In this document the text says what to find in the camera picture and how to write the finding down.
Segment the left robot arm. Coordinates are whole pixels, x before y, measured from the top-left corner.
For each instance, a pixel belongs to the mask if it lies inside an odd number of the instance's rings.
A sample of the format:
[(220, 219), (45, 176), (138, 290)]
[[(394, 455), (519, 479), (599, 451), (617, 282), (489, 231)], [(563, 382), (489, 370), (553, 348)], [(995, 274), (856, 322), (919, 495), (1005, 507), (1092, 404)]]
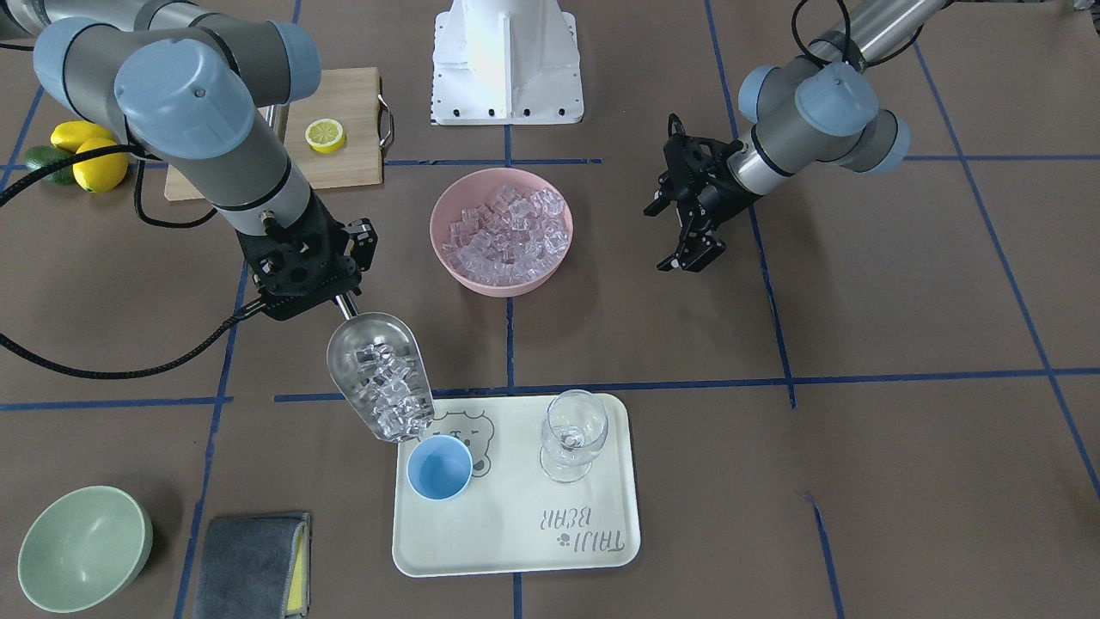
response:
[(726, 248), (718, 228), (811, 164), (881, 174), (908, 156), (908, 122), (880, 106), (865, 71), (906, 51), (946, 3), (838, 8), (840, 22), (817, 38), (795, 40), (796, 58), (760, 66), (743, 79), (737, 102), (750, 128), (740, 139), (727, 144), (691, 136), (679, 117), (669, 117), (666, 170), (645, 215), (674, 206), (680, 230), (675, 250), (657, 269), (708, 267)]

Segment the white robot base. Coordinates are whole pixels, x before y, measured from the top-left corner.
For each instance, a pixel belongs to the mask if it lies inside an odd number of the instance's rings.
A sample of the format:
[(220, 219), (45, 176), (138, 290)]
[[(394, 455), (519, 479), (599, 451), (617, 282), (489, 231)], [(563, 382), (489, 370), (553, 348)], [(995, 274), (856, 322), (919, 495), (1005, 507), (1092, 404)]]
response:
[(435, 16), (433, 34), (433, 125), (570, 125), (585, 117), (578, 21), (557, 1), (453, 1)]

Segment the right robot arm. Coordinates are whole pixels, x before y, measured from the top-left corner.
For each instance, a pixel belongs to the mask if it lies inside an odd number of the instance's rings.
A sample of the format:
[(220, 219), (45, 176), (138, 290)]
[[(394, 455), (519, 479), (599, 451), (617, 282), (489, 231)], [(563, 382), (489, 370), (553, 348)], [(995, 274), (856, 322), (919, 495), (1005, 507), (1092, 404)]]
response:
[(235, 228), (260, 312), (285, 321), (334, 302), (355, 314), (373, 228), (337, 222), (260, 114), (320, 85), (302, 27), (189, 1), (4, 1), (3, 40), (23, 38), (46, 93), (168, 163)]

